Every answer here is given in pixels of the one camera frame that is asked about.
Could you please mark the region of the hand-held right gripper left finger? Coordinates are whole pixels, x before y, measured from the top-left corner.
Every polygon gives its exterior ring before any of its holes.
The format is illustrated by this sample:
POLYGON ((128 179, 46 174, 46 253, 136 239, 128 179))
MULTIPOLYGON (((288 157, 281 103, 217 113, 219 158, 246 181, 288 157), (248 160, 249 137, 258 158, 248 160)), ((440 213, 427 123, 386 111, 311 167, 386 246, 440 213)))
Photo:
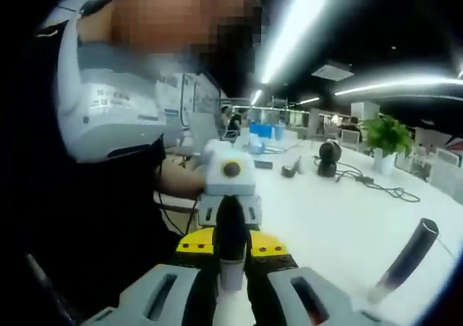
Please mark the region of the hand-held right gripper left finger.
POLYGON ((217 299, 214 229, 186 235, 174 256, 126 288, 116 307, 84 325, 212 325, 217 299))

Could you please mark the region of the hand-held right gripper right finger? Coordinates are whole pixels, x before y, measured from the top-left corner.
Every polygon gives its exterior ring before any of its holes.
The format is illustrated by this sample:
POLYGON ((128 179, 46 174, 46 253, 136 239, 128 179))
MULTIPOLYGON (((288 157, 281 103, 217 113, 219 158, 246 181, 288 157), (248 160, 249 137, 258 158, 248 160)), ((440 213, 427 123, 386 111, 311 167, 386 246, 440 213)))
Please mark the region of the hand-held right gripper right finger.
POLYGON ((275 236, 251 230, 245 262, 247 296, 256 325, 391 325, 365 310, 308 267, 300 267, 275 236))

